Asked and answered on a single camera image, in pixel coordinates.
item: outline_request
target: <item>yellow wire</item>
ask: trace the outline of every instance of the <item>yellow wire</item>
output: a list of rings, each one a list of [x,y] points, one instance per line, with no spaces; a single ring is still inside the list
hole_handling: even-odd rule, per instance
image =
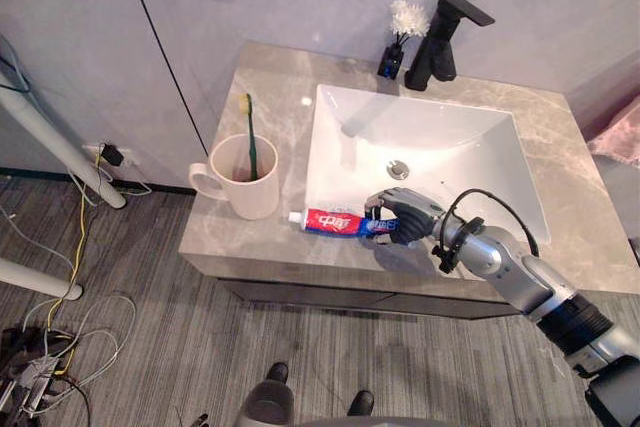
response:
[[[62,370],[56,370],[54,372],[55,375],[64,375],[67,373],[67,371],[69,370],[69,366],[71,365],[71,361],[73,360],[73,355],[76,353],[76,348],[74,347],[73,349],[71,349],[71,351],[69,352],[69,358],[67,359],[67,364],[64,366],[64,369]]]
[[[98,175],[100,175],[100,170],[98,169],[100,167],[100,149],[98,149],[98,152],[96,152],[95,166],[96,166]],[[69,289],[71,289],[71,287],[73,286],[76,280],[76,277],[78,276],[78,270],[80,269],[80,260],[82,259],[82,253],[84,251],[84,243],[87,237],[84,213],[85,213],[85,197],[84,195],[81,195],[80,196],[81,236],[80,236],[80,241],[78,242],[78,246],[76,247],[76,258],[75,258],[75,263],[73,265],[73,270],[71,271],[71,277],[69,279]],[[56,315],[56,312],[58,312],[58,308],[62,305],[62,302],[64,302],[64,298],[61,297],[58,300],[56,300],[51,306],[51,308],[49,309],[49,315],[47,315],[47,330],[51,330],[51,323],[53,322],[53,317]]]

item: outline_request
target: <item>small flower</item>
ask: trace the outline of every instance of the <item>small flower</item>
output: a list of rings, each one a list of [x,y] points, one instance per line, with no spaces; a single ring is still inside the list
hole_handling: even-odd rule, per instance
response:
[[[419,5],[409,5],[406,0],[395,0],[391,3],[391,31],[397,36],[417,35],[424,37],[429,29],[427,15]]]

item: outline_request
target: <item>toothbrush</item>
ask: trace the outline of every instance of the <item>toothbrush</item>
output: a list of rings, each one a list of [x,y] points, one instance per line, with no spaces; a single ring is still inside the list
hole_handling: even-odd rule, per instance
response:
[[[258,155],[256,153],[256,138],[253,135],[253,105],[251,95],[241,94],[238,98],[240,112],[249,117],[249,159],[251,160],[251,182],[258,180]]]

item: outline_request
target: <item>black shoe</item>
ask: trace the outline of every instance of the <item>black shoe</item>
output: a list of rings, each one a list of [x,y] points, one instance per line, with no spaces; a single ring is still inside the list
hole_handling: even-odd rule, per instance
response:
[[[351,407],[349,407],[349,412],[347,412],[348,416],[370,416],[371,412],[373,412],[373,394],[368,390],[361,390],[358,392],[351,402]]]
[[[284,362],[273,364],[267,374],[267,380],[275,380],[276,382],[287,383],[289,378],[289,367]]]

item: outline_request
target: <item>toothpaste cap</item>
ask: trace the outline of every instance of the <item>toothpaste cap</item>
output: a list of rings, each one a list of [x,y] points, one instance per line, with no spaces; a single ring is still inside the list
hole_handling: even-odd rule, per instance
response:
[[[302,222],[302,212],[289,212],[289,222],[296,224]]]

